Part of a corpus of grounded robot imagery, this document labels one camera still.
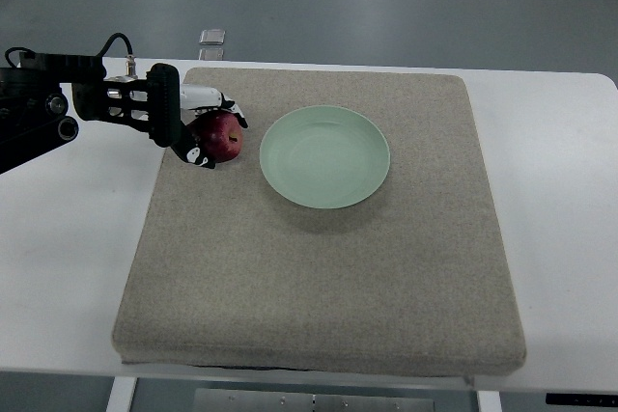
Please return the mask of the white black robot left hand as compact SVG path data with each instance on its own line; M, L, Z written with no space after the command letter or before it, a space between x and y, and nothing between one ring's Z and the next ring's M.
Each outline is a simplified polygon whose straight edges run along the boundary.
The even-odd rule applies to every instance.
M181 84L181 139L172 145L175 155L183 162L199 167L213 169L218 163L209 158L188 129L188 125L198 116L215 110L234 114L243 131L248 127L247 120L239 105L212 87Z

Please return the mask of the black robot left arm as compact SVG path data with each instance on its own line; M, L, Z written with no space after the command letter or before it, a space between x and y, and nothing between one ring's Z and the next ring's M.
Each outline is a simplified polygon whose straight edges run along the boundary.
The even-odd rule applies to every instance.
M25 47L20 64L1 69L1 172L6 173L73 141L79 132L72 106L84 121L121 124L149 135L182 159L194 146L181 120L180 78L166 64L155 64L144 79L106 77L102 57L116 33L94 56L42 54Z

